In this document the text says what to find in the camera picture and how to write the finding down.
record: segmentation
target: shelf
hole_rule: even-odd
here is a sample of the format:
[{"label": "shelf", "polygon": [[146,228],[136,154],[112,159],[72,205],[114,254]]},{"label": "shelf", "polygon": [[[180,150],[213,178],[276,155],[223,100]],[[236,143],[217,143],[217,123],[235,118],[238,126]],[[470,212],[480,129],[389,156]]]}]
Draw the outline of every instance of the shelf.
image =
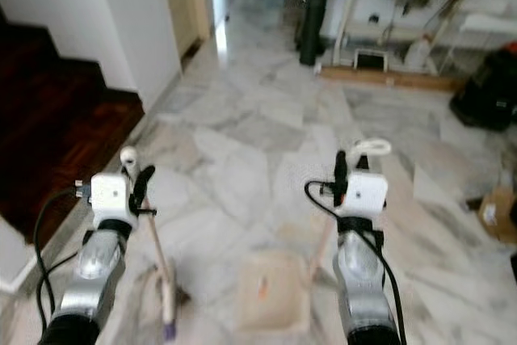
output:
[{"label": "shelf", "polygon": [[467,82],[464,78],[438,77],[428,74],[412,74],[394,71],[357,70],[350,66],[322,66],[320,75],[324,78],[332,78],[334,80],[369,82],[384,84],[388,87],[442,90],[449,92],[461,90]]}]

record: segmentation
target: bottle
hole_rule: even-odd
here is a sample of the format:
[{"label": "bottle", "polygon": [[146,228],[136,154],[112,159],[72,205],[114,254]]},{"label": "bottle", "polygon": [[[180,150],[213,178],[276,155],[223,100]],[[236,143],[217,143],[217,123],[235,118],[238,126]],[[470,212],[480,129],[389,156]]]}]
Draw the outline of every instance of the bottle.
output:
[{"label": "bottle", "polygon": [[422,69],[429,54],[431,54],[431,38],[425,35],[412,43],[404,59],[404,65],[410,69]]}]

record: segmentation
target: cardboard piece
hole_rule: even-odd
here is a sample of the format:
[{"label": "cardboard piece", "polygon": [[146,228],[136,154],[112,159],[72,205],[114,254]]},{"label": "cardboard piece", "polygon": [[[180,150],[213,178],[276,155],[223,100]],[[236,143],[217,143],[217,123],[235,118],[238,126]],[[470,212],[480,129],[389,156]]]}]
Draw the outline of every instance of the cardboard piece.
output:
[{"label": "cardboard piece", "polygon": [[517,244],[517,226],[510,219],[516,196],[508,187],[497,187],[485,196],[477,214],[486,232],[500,242]]}]

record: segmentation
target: wooden stair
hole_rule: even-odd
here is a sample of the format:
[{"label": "wooden stair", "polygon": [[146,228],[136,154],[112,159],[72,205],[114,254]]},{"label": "wooden stair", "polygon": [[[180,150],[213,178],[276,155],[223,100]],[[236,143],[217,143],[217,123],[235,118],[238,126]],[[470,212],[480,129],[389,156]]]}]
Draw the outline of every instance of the wooden stair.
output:
[{"label": "wooden stair", "polygon": [[[98,63],[59,58],[47,29],[1,10],[0,86],[0,214],[32,242],[46,199],[102,170],[144,113],[136,94],[106,88]],[[76,202],[50,209],[43,243]]]}]

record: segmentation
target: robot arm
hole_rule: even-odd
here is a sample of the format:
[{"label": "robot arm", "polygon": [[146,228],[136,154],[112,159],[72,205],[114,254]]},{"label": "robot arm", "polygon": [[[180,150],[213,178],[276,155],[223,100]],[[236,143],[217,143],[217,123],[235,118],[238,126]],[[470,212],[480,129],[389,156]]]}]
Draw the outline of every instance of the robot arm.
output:
[{"label": "robot arm", "polygon": [[140,209],[154,167],[142,171],[132,189],[128,176],[98,174],[91,180],[95,230],[85,237],[73,279],[52,316],[40,345],[95,344],[115,300],[125,270],[128,237],[138,227]]},{"label": "robot arm", "polygon": [[[368,170],[366,156],[359,159],[355,168]],[[376,186],[378,182],[383,187],[383,178],[377,177],[376,181],[375,176],[364,173],[349,179],[351,176],[348,174],[347,156],[340,151],[334,169],[335,182],[311,181],[305,185],[305,193],[311,201],[337,221],[338,252],[333,267],[339,285],[338,302],[343,330],[349,345],[405,345],[400,301],[397,301],[399,338],[384,293],[386,270],[398,300],[397,283],[381,253],[384,235],[373,229],[372,220],[368,217],[371,212],[380,212],[385,206],[385,191],[384,195],[377,195],[383,190]],[[313,198],[309,191],[312,184],[320,186],[320,195],[333,197],[335,211]],[[355,193],[355,198],[345,200],[348,192]],[[339,216],[336,212],[343,210],[347,203],[349,209],[354,209],[353,216],[350,213]]]}]

